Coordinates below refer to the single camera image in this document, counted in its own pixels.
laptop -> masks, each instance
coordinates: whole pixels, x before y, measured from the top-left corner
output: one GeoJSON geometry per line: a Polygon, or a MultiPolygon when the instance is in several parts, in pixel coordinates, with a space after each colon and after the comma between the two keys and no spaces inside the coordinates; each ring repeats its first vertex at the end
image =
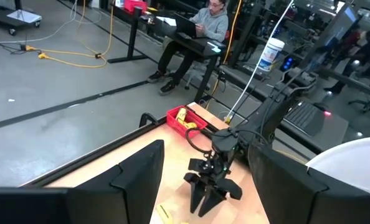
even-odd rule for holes
{"type": "Polygon", "coordinates": [[[185,17],[175,14],[175,21],[177,24],[177,33],[184,33],[190,38],[196,38],[196,24],[185,17]]]}

red basket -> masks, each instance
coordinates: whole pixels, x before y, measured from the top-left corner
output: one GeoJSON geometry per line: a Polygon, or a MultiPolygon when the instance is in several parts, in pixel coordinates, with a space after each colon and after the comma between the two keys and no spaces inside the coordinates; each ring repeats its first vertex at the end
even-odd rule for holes
{"type": "Polygon", "coordinates": [[[139,0],[124,0],[124,8],[130,13],[132,13],[134,11],[134,8],[137,6],[142,8],[142,14],[144,14],[148,9],[147,2],[139,0]]]}
{"type": "MultiPolygon", "coordinates": [[[[185,108],[184,106],[178,106],[174,109],[171,109],[167,111],[167,124],[168,126],[172,127],[174,130],[176,130],[180,135],[185,137],[185,132],[187,128],[183,125],[181,125],[177,120],[177,114],[179,112],[179,109],[185,108]]],[[[185,116],[185,122],[190,123],[194,122],[199,129],[204,129],[207,126],[207,123],[203,121],[198,115],[193,113],[190,110],[186,110],[186,116],[185,116]]],[[[193,138],[194,136],[198,135],[200,131],[191,131],[188,136],[189,138],[193,138]]]]}

gray hoodie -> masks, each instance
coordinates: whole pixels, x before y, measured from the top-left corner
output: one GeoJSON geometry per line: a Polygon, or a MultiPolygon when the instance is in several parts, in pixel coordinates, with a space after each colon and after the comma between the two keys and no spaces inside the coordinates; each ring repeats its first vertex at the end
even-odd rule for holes
{"type": "Polygon", "coordinates": [[[210,39],[222,42],[228,30],[227,10],[212,16],[209,8],[201,9],[194,17],[190,18],[196,24],[202,24],[206,30],[204,35],[210,39]]]}

red tray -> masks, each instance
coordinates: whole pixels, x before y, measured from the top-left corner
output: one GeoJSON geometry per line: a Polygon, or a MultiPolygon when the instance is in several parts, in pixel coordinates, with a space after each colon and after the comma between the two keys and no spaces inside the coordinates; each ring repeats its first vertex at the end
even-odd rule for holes
{"type": "MultiPolygon", "coordinates": [[[[167,111],[167,124],[168,126],[172,127],[174,130],[176,130],[180,135],[185,137],[185,132],[187,128],[183,125],[181,125],[177,120],[177,114],[179,112],[179,109],[185,108],[185,106],[178,106],[174,109],[171,109],[167,111]]],[[[204,129],[207,126],[207,123],[200,118],[198,115],[193,113],[190,110],[186,110],[186,116],[185,116],[185,122],[190,123],[194,122],[199,129],[204,129]]],[[[189,138],[193,138],[194,136],[198,135],[200,131],[191,131],[188,136],[189,138]]]]}

glasses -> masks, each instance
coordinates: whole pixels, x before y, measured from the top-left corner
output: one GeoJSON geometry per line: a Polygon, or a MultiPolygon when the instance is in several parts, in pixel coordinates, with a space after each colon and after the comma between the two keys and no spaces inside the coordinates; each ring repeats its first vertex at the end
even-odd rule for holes
{"type": "Polygon", "coordinates": [[[209,2],[209,6],[212,6],[212,7],[218,7],[220,5],[222,5],[222,3],[217,4],[217,3],[211,3],[211,2],[209,2]]]}

